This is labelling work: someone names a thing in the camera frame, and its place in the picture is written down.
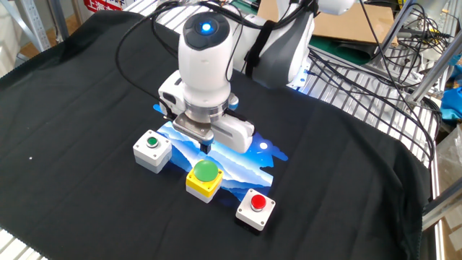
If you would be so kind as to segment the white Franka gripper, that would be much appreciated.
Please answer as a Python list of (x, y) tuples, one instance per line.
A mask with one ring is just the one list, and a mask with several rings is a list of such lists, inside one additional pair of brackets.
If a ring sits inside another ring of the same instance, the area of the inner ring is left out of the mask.
[(244, 153), (253, 141), (255, 126), (234, 112), (239, 99), (229, 94), (226, 101), (215, 107), (198, 107), (184, 97), (186, 83), (180, 72), (175, 71), (158, 89), (165, 103), (161, 105), (164, 114), (173, 115), (173, 128), (196, 140), (200, 150), (209, 154), (213, 142), (219, 142), (230, 149)]

